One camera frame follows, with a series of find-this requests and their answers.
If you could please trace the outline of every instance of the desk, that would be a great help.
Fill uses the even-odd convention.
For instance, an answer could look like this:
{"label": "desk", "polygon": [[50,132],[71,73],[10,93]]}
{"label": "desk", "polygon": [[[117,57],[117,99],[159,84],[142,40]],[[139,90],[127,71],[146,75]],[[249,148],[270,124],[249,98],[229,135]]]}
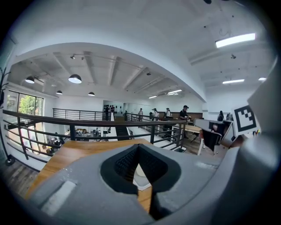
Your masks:
{"label": "desk", "polygon": [[[25,198],[28,199],[32,191],[48,177],[52,176],[54,173],[68,166],[77,159],[133,144],[150,143],[145,139],[125,140],[118,142],[66,142],[40,171],[38,177],[28,189]],[[150,207],[151,193],[152,187],[138,192],[137,199],[147,212],[149,211]]]}
{"label": "desk", "polygon": [[[199,133],[200,133],[200,130],[201,130],[201,128],[199,128],[199,127],[191,126],[191,125],[185,125],[185,131],[189,131],[189,132],[193,132],[193,133],[199,134]],[[203,138],[201,138],[201,141],[200,141],[200,147],[199,147],[199,150],[198,150],[198,153],[197,153],[198,156],[199,156],[200,153],[201,153],[202,147],[205,148],[204,139],[203,139]]]}

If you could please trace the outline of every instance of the ceiling beam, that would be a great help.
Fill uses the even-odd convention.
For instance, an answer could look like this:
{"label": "ceiling beam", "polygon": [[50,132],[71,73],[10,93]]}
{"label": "ceiling beam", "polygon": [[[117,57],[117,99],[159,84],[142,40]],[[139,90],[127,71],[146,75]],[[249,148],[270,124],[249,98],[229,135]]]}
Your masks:
{"label": "ceiling beam", "polygon": [[254,50],[260,50],[260,49],[268,49],[270,50],[270,45],[265,41],[259,41],[259,42],[252,42],[250,43],[240,43],[239,46],[237,46],[235,49],[233,49],[233,46],[226,46],[223,48],[216,48],[212,51],[206,51],[203,53],[200,53],[192,58],[189,59],[189,62],[191,65],[196,65],[200,62],[210,60],[213,58],[217,58],[220,56],[223,56],[225,54],[235,54],[238,52],[245,52],[245,51],[254,51]]}
{"label": "ceiling beam", "polygon": [[94,75],[94,72],[93,72],[93,58],[92,58],[92,53],[91,52],[88,52],[88,51],[84,51],[84,58],[85,60],[82,60],[89,72],[89,78],[90,80],[93,82],[93,83],[97,83],[97,79]]}
{"label": "ceiling beam", "polygon": [[71,69],[66,65],[66,62],[62,59],[60,55],[52,53],[52,56],[64,71],[66,71],[70,76],[73,74]]}
{"label": "ceiling beam", "polygon": [[139,66],[139,69],[136,69],[135,72],[128,78],[127,82],[124,84],[123,89],[125,90],[147,67],[143,65]]}
{"label": "ceiling beam", "polygon": [[47,68],[45,67],[42,63],[38,62],[36,59],[30,59],[30,61],[33,63],[33,65],[37,66],[40,70],[44,71],[46,75],[41,75],[39,78],[50,78],[54,82],[57,82],[61,85],[65,85],[65,82],[63,82],[60,78],[55,77],[54,74]]}
{"label": "ceiling beam", "polygon": [[154,80],[152,80],[152,81],[146,83],[145,85],[143,85],[143,86],[142,86],[139,90],[137,90],[135,93],[139,93],[140,91],[143,91],[143,90],[145,90],[145,89],[147,89],[147,88],[149,88],[149,87],[155,85],[156,83],[158,83],[158,82],[160,82],[160,81],[162,81],[162,80],[164,80],[164,79],[165,79],[164,76],[159,76],[159,77],[157,77],[156,79],[154,79]]}
{"label": "ceiling beam", "polygon": [[112,79],[115,75],[114,71],[115,71],[115,69],[117,67],[117,64],[118,64],[118,57],[112,55],[110,59],[111,59],[111,63],[110,63],[110,66],[109,66],[109,71],[108,71],[108,85],[109,86],[111,86]]}

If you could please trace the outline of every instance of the wooden floor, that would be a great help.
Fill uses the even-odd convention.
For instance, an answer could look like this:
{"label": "wooden floor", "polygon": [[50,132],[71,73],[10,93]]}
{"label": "wooden floor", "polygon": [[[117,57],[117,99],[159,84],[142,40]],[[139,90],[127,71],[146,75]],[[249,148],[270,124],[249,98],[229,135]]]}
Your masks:
{"label": "wooden floor", "polygon": [[24,198],[27,190],[37,177],[38,172],[15,161],[11,166],[6,166],[3,161],[0,164],[0,177],[8,188]]}

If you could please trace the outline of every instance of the tree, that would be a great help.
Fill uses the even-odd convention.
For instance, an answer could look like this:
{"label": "tree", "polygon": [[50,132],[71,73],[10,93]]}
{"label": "tree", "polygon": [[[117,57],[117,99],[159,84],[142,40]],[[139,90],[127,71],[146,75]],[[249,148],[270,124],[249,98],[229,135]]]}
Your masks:
{"label": "tree", "polygon": [[24,98],[21,98],[18,111],[19,113],[34,115],[35,97],[26,95]]}

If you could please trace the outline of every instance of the table leg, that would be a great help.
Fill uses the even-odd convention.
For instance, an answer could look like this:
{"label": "table leg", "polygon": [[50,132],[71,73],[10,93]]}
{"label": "table leg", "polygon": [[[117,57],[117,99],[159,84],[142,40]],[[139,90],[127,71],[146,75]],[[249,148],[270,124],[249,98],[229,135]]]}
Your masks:
{"label": "table leg", "polygon": [[201,153],[201,149],[202,149],[203,144],[204,144],[204,139],[201,139],[199,151],[198,151],[198,154],[197,154],[198,156],[199,156],[200,153]]}

